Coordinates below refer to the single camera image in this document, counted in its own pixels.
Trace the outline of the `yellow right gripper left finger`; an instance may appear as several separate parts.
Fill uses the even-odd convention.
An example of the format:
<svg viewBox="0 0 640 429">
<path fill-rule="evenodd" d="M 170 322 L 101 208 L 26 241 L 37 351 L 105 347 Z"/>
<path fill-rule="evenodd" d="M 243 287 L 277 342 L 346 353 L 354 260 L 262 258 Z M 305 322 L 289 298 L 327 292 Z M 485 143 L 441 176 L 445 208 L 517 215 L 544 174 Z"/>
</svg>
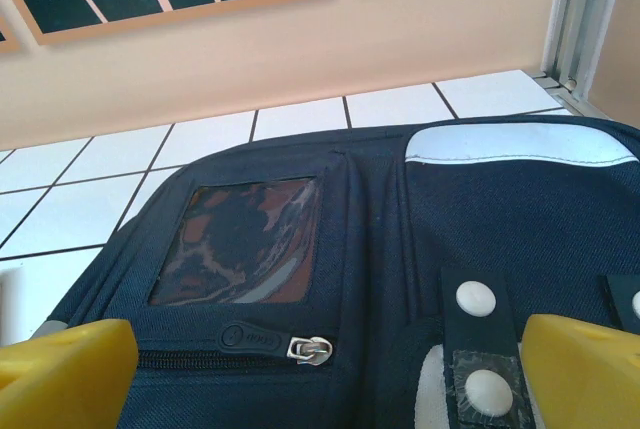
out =
<svg viewBox="0 0 640 429">
<path fill-rule="evenodd" d="M 3 428 L 114 428 L 138 363 L 131 324 L 106 319 L 1 349 Z"/>
</svg>

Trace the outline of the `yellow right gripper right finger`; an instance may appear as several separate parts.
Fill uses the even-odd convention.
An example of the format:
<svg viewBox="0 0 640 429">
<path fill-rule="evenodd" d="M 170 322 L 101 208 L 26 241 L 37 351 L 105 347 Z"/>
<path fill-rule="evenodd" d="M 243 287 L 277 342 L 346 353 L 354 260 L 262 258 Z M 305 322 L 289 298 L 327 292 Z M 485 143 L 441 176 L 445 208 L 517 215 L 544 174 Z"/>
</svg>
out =
<svg viewBox="0 0 640 429">
<path fill-rule="evenodd" d="M 521 361 L 547 428 L 639 426 L 639 336 L 535 314 Z"/>
</svg>

